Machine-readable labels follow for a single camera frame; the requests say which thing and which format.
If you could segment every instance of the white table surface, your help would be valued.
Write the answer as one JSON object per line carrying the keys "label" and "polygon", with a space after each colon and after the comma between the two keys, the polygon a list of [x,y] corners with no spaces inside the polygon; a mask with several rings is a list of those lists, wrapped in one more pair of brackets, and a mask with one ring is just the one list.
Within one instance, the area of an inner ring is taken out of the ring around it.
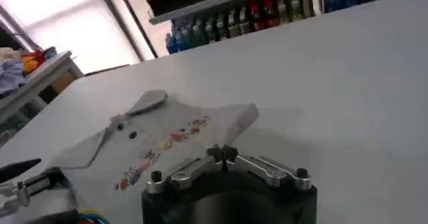
{"label": "white table surface", "polygon": [[426,223],[427,1],[376,1],[79,79],[0,164],[40,157],[23,177],[34,175],[161,88],[203,107],[256,103],[236,145],[307,167],[319,223]]}

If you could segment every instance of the silver metal bracket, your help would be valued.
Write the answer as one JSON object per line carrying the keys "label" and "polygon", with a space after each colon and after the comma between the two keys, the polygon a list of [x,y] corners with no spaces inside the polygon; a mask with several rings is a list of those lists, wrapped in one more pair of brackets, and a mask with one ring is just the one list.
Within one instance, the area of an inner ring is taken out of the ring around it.
{"label": "silver metal bracket", "polygon": [[196,160],[194,163],[187,166],[173,175],[171,175],[171,183],[177,190],[185,190],[191,187],[192,182],[201,176],[202,173],[208,171],[220,171],[222,162],[216,162],[214,156],[206,156]]}
{"label": "silver metal bracket", "polygon": [[226,161],[231,171],[249,171],[262,178],[271,187],[280,187],[289,181],[298,190],[309,190],[312,187],[310,175],[306,169],[292,170],[266,157],[237,155],[235,160]]}

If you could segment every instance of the folded clothing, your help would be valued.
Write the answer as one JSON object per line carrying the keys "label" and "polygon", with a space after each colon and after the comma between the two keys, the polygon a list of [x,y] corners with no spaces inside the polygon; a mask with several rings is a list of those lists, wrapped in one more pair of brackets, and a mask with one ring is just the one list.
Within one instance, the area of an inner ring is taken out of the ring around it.
{"label": "folded clothing", "polygon": [[202,109],[149,91],[51,165],[70,181],[79,208],[97,209],[112,223],[142,223],[140,194],[152,171],[205,156],[215,144],[231,144],[257,117],[254,104]]}
{"label": "folded clothing", "polygon": [[0,98],[9,95],[25,84],[23,68],[21,60],[0,63]]}

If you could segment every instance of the stacked clothes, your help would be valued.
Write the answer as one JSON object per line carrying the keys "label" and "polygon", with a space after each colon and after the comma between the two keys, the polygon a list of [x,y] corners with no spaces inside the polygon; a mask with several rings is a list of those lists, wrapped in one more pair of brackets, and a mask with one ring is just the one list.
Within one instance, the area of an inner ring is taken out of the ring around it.
{"label": "stacked clothes", "polygon": [[25,84],[21,54],[11,48],[0,48],[0,98]]}

